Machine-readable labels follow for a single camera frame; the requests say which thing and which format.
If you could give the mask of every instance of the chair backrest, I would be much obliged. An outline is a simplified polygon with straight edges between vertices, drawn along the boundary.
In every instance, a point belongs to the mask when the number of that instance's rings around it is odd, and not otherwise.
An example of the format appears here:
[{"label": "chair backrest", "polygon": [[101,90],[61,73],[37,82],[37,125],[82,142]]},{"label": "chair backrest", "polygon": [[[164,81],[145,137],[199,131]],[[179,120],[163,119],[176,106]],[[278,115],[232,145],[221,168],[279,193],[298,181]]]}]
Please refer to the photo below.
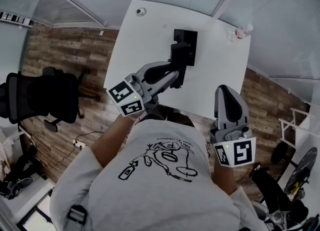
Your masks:
[{"label": "chair backrest", "polygon": [[47,116],[51,107],[52,76],[29,77],[10,73],[6,78],[8,118],[16,124],[26,118]]},{"label": "chair backrest", "polygon": [[8,118],[6,83],[0,85],[0,117]]}]

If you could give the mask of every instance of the black office chair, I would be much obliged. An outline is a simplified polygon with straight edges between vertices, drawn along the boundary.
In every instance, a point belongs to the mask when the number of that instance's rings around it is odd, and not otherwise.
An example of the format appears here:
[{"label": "black office chair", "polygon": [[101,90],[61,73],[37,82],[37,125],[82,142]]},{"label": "black office chair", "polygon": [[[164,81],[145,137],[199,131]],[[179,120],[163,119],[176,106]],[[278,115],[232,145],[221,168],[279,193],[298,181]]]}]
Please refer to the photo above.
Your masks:
[{"label": "black office chair", "polygon": [[74,74],[64,73],[54,67],[46,67],[42,76],[30,77],[10,73],[6,83],[0,85],[0,117],[9,118],[12,124],[35,116],[51,114],[56,120],[44,120],[44,126],[57,132],[57,123],[64,121],[73,124],[79,111],[79,97],[94,99],[100,97],[80,93],[78,87],[89,69],[77,79]]}]

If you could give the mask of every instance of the power outlet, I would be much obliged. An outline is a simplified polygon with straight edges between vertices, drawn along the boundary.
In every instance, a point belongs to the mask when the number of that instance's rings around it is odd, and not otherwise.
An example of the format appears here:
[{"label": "power outlet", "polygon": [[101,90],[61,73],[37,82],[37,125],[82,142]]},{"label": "power outlet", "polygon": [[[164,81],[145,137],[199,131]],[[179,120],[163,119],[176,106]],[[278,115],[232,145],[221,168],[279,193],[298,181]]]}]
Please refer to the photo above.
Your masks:
[{"label": "power outlet", "polygon": [[73,140],[73,146],[74,148],[78,149],[78,150],[82,150],[86,147],[86,143],[83,143],[81,141],[77,141],[77,140]]}]

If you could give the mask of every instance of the white t-shirt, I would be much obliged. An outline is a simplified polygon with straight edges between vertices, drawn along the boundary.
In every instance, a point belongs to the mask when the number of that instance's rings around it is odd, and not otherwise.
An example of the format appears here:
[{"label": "white t-shirt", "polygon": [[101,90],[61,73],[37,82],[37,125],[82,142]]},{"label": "white t-shirt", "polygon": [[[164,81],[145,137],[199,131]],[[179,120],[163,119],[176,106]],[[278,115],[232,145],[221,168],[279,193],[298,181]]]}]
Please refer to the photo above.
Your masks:
[{"label": "white t-shirt", "polygon": [[261,225],[242,187],[228,196],[211,180],[201,133],[162,120],[135,125],[126,147],[105,168],[90,148],[82,150],[51,197],[58,231],[78,204],[88,212],[85,230],[257,231]]}]

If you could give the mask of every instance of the wooden floor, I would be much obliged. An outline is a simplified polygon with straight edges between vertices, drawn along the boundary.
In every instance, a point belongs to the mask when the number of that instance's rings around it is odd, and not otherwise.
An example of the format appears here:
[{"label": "wooden floor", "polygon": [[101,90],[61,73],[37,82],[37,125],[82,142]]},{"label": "wooden floor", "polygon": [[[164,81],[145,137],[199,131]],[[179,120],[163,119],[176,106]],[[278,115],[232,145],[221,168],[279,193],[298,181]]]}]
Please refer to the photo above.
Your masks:
[{"label": "wooden floor", "polygon": [[[32,134],[38,149],[37,157],[45,166],[47,177],[56,182],[66,167],[76,157],[73,151],[73,139],[78,135],[93,131],[105,131],[119,114],[116,106],[107,96],[103,88],[109,60],[117,39],[117,30],[105,29],[102,36],[100,29],[60,28],[54,29],[44,25],[36,25],[30,33],[27,52],[23,64],[23,75],[40,76],[44,67],[52,66],[64,72],[79,76],[88,67],[90,74],[86,75],[81,85],[81,91],[87,94],[99,94],[100,102],[81,98],[79,107],[85,118],[77,119],[73,124],[60,122],[58,132],[48,131],[43,122],[52,117],[32,117],[22,122],[24,128]],[[241,90],[241,95],[248,104],[253,134],[257,138],[256,161],[269,166],[270,174],[276,177],[284,162],[271,165],[270,158],[273,149],[280,142],[281,129],[278,118],[292,119],[290,108],[306,110],[306,105],[298,98],[272,82],[247,68]],[[196,128],[209,141],[208,129],[212,120],[194,114],[186,113],[194,122]],[[79,137],[87,146],[99,137],[99,133]],[[209,148],[210,165],[214,163],[212,146]],[[63,162],[55,164],[66,157]],[[252,200],[261,197],[260,191],[249,178],[251,166],[235,169],[239,185],[243,186]]]}]

